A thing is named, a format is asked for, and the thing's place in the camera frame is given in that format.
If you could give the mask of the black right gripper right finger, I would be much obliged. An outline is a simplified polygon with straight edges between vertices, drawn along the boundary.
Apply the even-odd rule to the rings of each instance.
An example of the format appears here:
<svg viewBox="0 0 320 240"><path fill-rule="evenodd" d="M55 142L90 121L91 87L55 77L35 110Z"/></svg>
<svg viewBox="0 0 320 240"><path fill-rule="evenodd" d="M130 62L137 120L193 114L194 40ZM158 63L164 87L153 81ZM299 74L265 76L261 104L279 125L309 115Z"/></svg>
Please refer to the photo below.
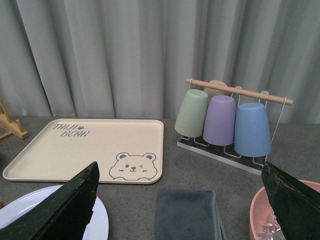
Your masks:
<svg viewBox="0 0 320 240"><path fill-rule="evenodd" d="M285 239L318 240L320 193L268 161L261 178Z"/></svg>

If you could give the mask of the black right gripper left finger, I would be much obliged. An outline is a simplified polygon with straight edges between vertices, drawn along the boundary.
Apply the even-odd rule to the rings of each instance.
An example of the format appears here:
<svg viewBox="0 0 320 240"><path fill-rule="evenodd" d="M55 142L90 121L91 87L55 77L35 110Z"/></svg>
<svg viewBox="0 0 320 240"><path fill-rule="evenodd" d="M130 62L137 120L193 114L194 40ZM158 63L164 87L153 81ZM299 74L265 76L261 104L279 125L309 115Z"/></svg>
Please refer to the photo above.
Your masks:
<svg viewBox="0 0 320 240"><path fill-rule="evenodd" d="M93 215L100 178L92 162L29 212L0 230L2 240L81 240Z"/></svg>

